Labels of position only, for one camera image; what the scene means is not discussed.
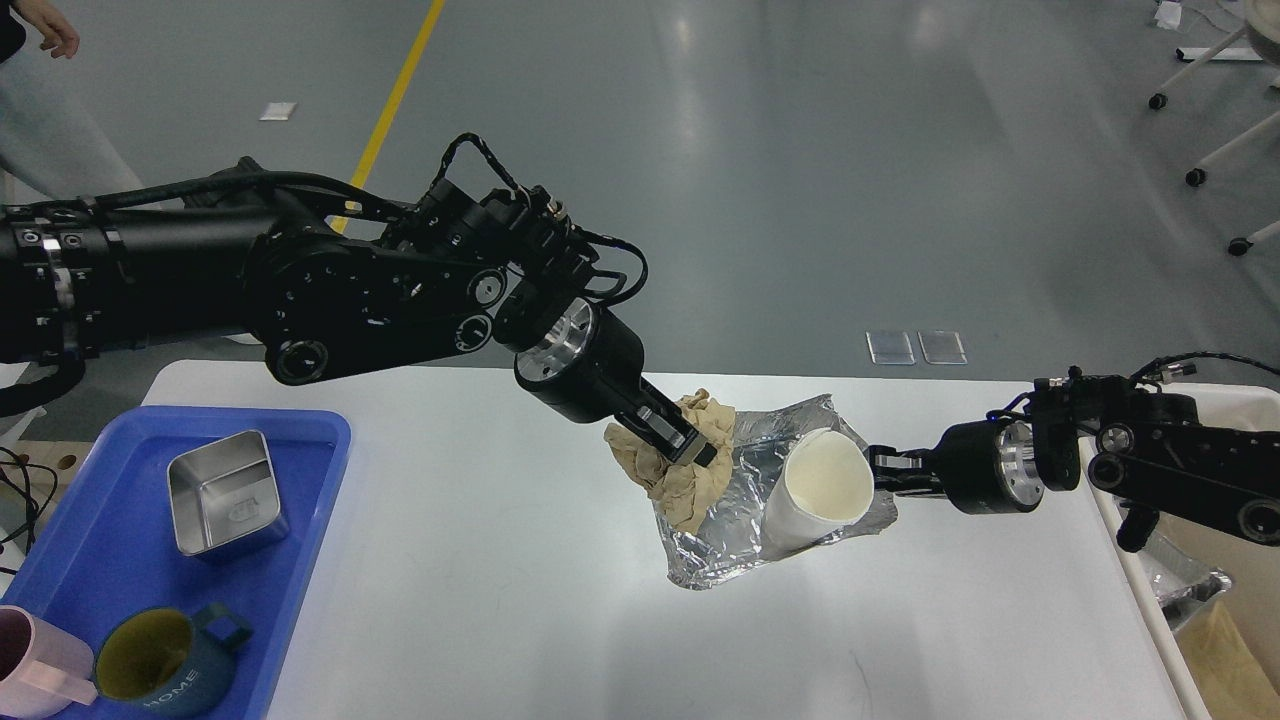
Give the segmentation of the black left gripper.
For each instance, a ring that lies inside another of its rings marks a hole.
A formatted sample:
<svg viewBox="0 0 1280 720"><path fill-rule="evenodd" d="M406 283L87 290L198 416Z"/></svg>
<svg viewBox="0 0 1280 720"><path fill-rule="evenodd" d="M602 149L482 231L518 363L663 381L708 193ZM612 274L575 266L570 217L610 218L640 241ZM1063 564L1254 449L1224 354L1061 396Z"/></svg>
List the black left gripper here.
<svg viewBox="0 0 1280 720"><path fill-rule="evenodd" d="M640 337L609 309L575 299L531 348L515 357L518 386L580 424L614 418L676 466L710 466L712 442L641 378Z"/></svg>

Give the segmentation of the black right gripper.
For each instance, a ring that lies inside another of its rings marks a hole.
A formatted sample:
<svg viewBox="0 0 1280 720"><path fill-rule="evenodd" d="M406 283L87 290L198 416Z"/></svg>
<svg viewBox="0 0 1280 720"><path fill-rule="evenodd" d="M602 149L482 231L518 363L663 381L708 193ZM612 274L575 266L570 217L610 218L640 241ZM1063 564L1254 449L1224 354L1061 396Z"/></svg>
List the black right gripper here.
<svg viewBox="0 0 1280 720"><path fill-rule="evenodd" d="M950 427L934 452L870 445L865 457L877 489L910 498L947 497L966 514L1030 512L1044 497L1024 421L965 423Z"/></svg>

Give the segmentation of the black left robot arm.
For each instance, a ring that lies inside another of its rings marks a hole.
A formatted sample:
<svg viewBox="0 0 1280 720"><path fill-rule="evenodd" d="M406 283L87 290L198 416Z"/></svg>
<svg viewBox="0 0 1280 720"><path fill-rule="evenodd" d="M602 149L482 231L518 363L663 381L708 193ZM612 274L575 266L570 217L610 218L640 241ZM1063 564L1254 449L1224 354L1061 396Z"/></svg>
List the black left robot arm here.
<svg viewBox="0 0 1280 720"><path fill-rule="evenodd" d="M251 334L284 386L471 354L497 342L521 388L571 421L612 418L666 461L718 452L643 375L613 306L645 275L596 268L626 241L576 224L474 133L415 204L251 158L198 179L3 209L4 363L50 374L3 414L50 404L88 360L196 336Z"/></svg>

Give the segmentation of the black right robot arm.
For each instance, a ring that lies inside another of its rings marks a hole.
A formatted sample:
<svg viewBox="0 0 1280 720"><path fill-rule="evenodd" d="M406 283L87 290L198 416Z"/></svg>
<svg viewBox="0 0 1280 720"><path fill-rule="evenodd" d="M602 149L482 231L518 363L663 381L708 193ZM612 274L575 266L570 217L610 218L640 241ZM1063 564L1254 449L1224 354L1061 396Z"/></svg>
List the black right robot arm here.
<svg viewBox="0 0 1280 720"><path fill-rule="evenodd" d="M1032 512L1046 492L1087 480L1124 507L1116 542L1129 553L1166 514L1274 547L1277 433L1207 425L1193 397L1170 392L1202 357L1157 357L1126 375L1071 366L978 421L950 427L931 448L873 445L865 457L877 488L945 498L970 515Z"/></svg>

